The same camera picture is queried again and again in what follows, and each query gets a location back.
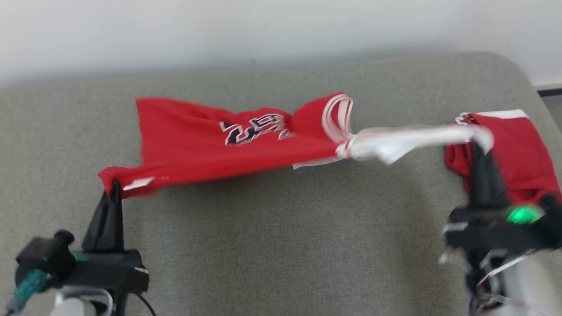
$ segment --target white stripe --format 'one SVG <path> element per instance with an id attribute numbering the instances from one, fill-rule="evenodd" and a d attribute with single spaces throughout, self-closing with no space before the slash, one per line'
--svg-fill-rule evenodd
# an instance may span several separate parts
<path id="1" fill-rule="evenodd" d="M 132 189 L 136 189 L 136 188 L 140 188 L 140 187 L 145 187 L 149 183 L 151 183 L 154 179 L 156 179 L 156 177 L 136 179 L 135 181 L 133 181 L 128 186 L 124 186 L 123 191 L 128 191 L 128 190 L 132 190 Z"/>
<path id="2" fill-rule="evenodd" d="M 338 104 L 338 102 L 345 102 L 346 105 L 345 106 L 341 106 L 338 109 L 338 121 L 340 120 L 339 116 L 341 113 L 341 115 L 343 115 L 342 120 L 344 121 L 344 125 L 342 127 L 338 127 L 336 126 L 335 122 L 332 119 L 332 112 L 334 109 L 334 106 L 336 106 L 336 104 Z M 353 100 L 350 99 L 347 95 L 341 93 L 338 94 L 334 97 L 332 97 L 328 103 L 326 103 L 326 106 L 324 107 L 324 111 L 322 113 L 322 128 L 324 129 L 324 132 L 326 133 L 326 135 L 334 142 L 334 143 L 342 143 L 347 141 L 348 139 L 350 139 L 352 137 L 352 135 L 349 133 L 349 114 L 347 114 L 347 118 L 345 118 L 346 116 L 346 112 L 347 112 L 347 108 L 349 108 L 351 105 L 353 104 Z"/>
<path id="3" fill-rule="evenodd" d="M 355 160 L 376 157 L 389 165 L 419 147 L 467 143 L 472 140 L 482 147 L 485 154 L 492 149 L 492 132 L 485 127 L 470 124 L 427 128 L 364 129 L 350 142 L 346 152 Z"/>
<path id="4" fill-rule="evenodd" d="M 488 117 L 491 117 L 491 118 L 499 118 L 499 119 L 528 118 L 525 111 L 523 111 L 521 109 L 508 110 L 508 111 L 478 112 L 476 114 L 482 115 L 482 116 L 488 116 Z"/>
<path id="5" fill-rule="evenodd" d="M 299 162 L 299 163 L 293 164 L 293 170 L 297 170 L 300 167 L 311 167 L 311 166 L 326 165 L 326 164 L 330 164 L 332 162 L 343 160 L 345 158 L 347 158 L 347 157 L 327 157 L 327 158 L 322 158 L 322 159 L 317 159 L 317 160 Z"/>
<path id="6" fill-rule="evenodd" d="M 349 107 L 350 102 L 348 100 L 342 100 L 339 103 L 339 108 L 338 108 L 338 124 L 339 124 L 339 128 L 343 131 L 346 130 L 346 113 L 347 113 L 347 107 Z"/>

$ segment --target robotic arm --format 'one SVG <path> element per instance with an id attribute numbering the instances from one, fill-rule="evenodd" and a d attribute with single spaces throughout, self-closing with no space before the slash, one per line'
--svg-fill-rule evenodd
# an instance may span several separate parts
<path id="1" fill-rule="evenodd" d="M 17 256 L 16 291 L 6 315 L 19 314 L 37 292 L 56 288 L 51 316 L 124 316 L 129 294 L 142 297 L 148 290 L 149 274 L 137 250 L 125 250 L 121 187 L 114 182 L 105 192 L 82 243 L 72 252 L 74 236 L 58 231 L 53 238 L 34 238 Z M 82 299 L 103 296 L 106 302 Z"/>
<path id="2" fill-rule="evenodd" d="M 517 276 L 508 273 L 523 267 L 522 262 L 539 250 L 562 247 L 562 205 L 552 195 L 543 196 L 537 206 L 511 205 L 491 154 L 476 142 L 473 148 L 469 203 L 451 212 L 444 230 L 447 247 L 463 250 L 469 265 L 465 282 L 470 315 L 515 315 L 505 308 L 514 302 L 508 297 L 515 296 L 519 307 L 540 305 L 538 309 L 548 310 L 549 315 L 561 315 L 557 299 L 537 304 L 528 295 L 536 289 L 521 289 L 531 283 L 512 282 Z M 16 291 L 6 316 L 18 314 L 33 294 L 49 288 L 58 289 L 51 316 L 124 316 L 129 294 L 137 295 L 156 316 L 141 295 L 149 281 L 141 255 L 124 249 L 120 195 L 120 184 L 114 181 L 111 193 L 102 195 L 81 252 L 69 250 L 74 236 L 67 231 L 53 238 L 34 238 L 20 252 Z M 525 267 L 528 270 L 520 276 L 535 277 L 540 270 L 536 265 Z M 534 284 L 545 288 L 550 282 L 542 277 Z M 83 298 L 90 295 L 103 296 L 106 302 Z M 535 315 L 536 310 L 519 308 L 517 315 Z"/>

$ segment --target black cable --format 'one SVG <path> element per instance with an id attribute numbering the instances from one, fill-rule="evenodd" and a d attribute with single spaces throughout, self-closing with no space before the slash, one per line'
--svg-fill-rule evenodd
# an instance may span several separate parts
<path id="1" fill-rule="evenodd" d="M 144 298 L 142 297 L 142 295 L 135 293 L 139 299 L 146 305 L 146 307 L 148 307 L 148 310 L 150 311 L 150 313 L 152 314 L 152 316 L 156 316 L 156 312 L 154 311 L 154 308 L 152 308 L 152 306 L 150 306 L 150 303 Z"/>

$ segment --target wall baseboard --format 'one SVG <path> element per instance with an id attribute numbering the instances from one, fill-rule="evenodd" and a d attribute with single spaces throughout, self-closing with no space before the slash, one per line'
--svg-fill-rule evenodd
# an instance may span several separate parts
<path id="1" fill-rule="evenodd" d="M 562 76 L 531 80 L 537 91 L 562 89 Z"/>

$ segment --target fabric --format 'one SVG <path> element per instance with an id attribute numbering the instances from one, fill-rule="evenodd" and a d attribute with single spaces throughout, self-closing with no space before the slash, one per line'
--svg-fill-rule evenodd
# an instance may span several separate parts
<path id="1" fill-rule="evenodd" d="M 462 113 L 459 124 L 480 125 L 494 136 L 493 158 L 504 178 L 512 202 L 537 203 L 546 193 L 560 196 L 550 155 L 522 110 Z M 464 178 L 470 192 L 472 143 L 449 145 L 445 163 Z"/>
<path id="2" fill-rule="evenodd" d="M 33 236 L 65 228 L 79 248 L 103 190 L 100 170 L 142 163 L 136 97 L 292 114 L 338 90 L 354 100 L 354 132 L 522 109 L 562 177 L 562 133 L 524 74 L 490 53 L 1 89 L 0 297 L 13 294 L 14 257 Z M 428 147 L 391 166 L 269 170 L 126 199 L 125 246 L 151 273 L 143 295 L 159 316 L 466 315 L 463 269 L 437 264 L 443 225 L 466 203 L 443 152 Z M 562 286 L 562 251 L 537 256 Z M 53 298 L 36 295 L 22 316 L 48 314 Z M 130 297 L 127 316 L 147 315 Z"/>
<path id="3" fill-rule="evenodd" d="M 352 105 L 342 92 L 308 102 L 293 116 L 270 107 L 234 114 L 167 98 L 137 100 L 143 165 L 109 167 L 99 176 L 108 193 L 118 180 L 127 198 L 289 165 L 345 158 L 392 164 L 419 147 L 474 139 L 488 152 L 493 145 L 491 134 L 477 125 L 371 128 L 354 135 Z"/>
<path id="4" fill-rule="evenodd" d="M 351 139 L 353 101 L 339 92 L 294 116 L 269 107 L 230 111 L 166 98 L 137 100 L 143 165 L 99 173 L 106 191 L 117 179 L 123 198 L 172 184 L 254 173 L 319 159 L 336 160 Z"/>

